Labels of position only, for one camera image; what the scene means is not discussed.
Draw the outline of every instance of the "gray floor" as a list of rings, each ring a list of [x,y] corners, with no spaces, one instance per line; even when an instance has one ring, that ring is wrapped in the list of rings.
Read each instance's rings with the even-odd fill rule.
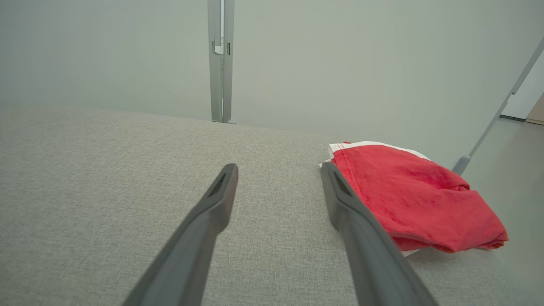
[[[544,304],[544,126],[499,119],[463,177],[508,231],[495,252]]]

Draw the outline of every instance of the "folded red fabric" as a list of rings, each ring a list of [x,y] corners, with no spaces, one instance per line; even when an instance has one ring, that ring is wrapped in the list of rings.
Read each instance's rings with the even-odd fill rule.
[[[496,249],[508,240],[478,192],[423,155],[384,145],[334,146],[332,162],[400,250],[453,253]]]

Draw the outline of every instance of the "white wall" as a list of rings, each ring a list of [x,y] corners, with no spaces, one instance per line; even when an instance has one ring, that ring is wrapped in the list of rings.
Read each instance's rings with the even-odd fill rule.
[[[515,95],[508,98],[502,115],[525,119],[544,93],[544,56],[540,55],[535,65]]]
[[[207,2],[2,0],[0,103],[211,119]]]
[[[239,1],[232,118],[451,168],[544,36],[544,1]]]

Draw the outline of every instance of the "red cloth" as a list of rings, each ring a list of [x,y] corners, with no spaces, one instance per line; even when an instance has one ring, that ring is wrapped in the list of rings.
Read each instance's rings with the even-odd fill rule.
[[[332,162],[402,251],[496,249],[508,240],[478,192],[432,161],[366,145],[337,150]]]

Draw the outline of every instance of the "gray textured surface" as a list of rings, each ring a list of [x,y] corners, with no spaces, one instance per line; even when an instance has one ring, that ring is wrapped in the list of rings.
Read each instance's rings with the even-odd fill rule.
[[[203,305],[354,305],[326,138],[158,115],[0,114],[0,305],[117,305],[221,167],[239,166]],[[442,305],[524,305],[492,252],[409,257]]]

